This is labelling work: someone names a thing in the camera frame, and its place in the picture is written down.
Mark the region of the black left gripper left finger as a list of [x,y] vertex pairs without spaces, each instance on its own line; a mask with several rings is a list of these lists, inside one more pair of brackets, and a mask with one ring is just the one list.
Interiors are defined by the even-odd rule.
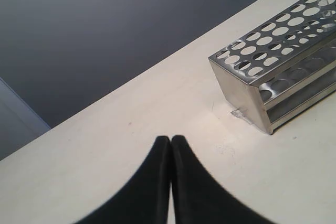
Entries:
[[171,142],[158,136],[128,182],[77,223],[167,223],[170,184]]

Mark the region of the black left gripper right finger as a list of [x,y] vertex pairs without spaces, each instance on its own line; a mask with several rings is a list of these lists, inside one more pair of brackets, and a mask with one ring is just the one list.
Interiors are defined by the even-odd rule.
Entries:
[[176,223],[268,223],[211,176],[184,136],[174,136],[171,147]]

